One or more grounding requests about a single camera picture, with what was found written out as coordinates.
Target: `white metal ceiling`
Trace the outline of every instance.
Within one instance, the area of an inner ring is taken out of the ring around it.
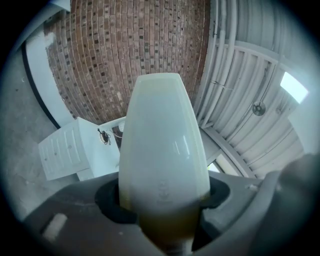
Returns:
[[[218,0],[219,11],[223,1]],[[232,0],[226,1],[226,41],[225,44],[223,42],[221,62],[217,60],[221,40],[218,29],[215,46],[212,38],[209,41],[209,47],[211,45],[215,49],[208,49],[194,110],[202,128],[217,131],[257,177],[264,177],[266,173],[280,170],[303,155],[303,147],[288,120],[288,115],[298,103],[280,87],[286,70],[280,63],[281,58],[299,58],[301,50],[295,52],[295,49],[301,47],[302,40],[299,43],[293,42],[297,38],[294,26],[277,6],[263,0],[237,0],[236,41],[230,43],[228,39],[229,35],[232,37],[230,28],[233,22],[231,2]],[[212,34],[215,7],[216,2],[213,0],[210,27]],[[231,50],[234,47],[234,51],[231,65],[228,65],[230,45]],[[213,80],[216,65],[223,68],[219,69]],[[225,83],[221,83],[219,79],[223,76],[224,69],[228,69],[228,75]],[[210,86],[212,93],[207,96]],[[202,114],[206,96],[209,100]],[[218,101],[212,104],[213,111],[210,111],[210,105],[215,99]],[[256,101],[262,101],[266,106],[266,112],[262,116],[254,115],[251,110]]]

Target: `corrugated ceiling panel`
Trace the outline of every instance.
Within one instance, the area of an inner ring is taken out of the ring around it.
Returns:
[[[227,89],[210,118],[213,128],[260,176],[289,163],[303,151],[288,120],[298,104],[280,87],[284,73],[261,57],[236,50],[225,84]],[[251,107],[260,100],[266,112],[256,116]],[[292,149],[292,154],[284,154]]]
[[[306,41],[302,31],[281,7],[265,0],[237,0],[236,4],[237,42],[261,46],[292,62],[312,62],[305,60],[303,54],[303,50],[306,50],[305,55],[309,56],[310,49],[304,48]],[[226,68],[231,28],[230,7],[227,1],[227,41],[218,67],[218,82],[222,70]],[[213,66],[216,65],[218,45],[219,41],[215,46]],[[220,94],[223,87],[208,123],[239,153],[257,177],[282,169],[303,154],[303,147],[288,120],[288,115],[298,103],[280,86],[285,71],[277,63],[278,59],[256,53],[250,45],[247,48],[235,47],[225,84],[211,81],[213,93],[204,112],[206,115],[216,93]],[[252,112],[252,104],[258,101],[262,101],[266,107],[262,116]]]

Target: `white cabinet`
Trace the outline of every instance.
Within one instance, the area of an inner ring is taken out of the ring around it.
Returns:
[[[44,139],[39,153],[47,180],[77,173],[83,181],[116,172],[120,153],[107,124],[99,126],[78,117]],[[111,144],[101,141],[98,128],[110,135]]]

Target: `spider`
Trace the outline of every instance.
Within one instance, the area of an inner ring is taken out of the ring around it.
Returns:
[[[111,145],[110,134],[106,133],[104,130],[101,132],[99,128],[98,128],[98,132],[100,133],[100,139],[102,140],[102,142],[105,145],[107,145],[108,143],[109,145]]]

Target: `concrete floor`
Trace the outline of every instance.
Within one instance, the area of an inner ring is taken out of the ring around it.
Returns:
[[[38,104],[18,50],[0,83],[0,167],[2,188],[16,217],[24,219],[61,188],[79,181],[76,174],[46,181],[38,143],[56,128]]]

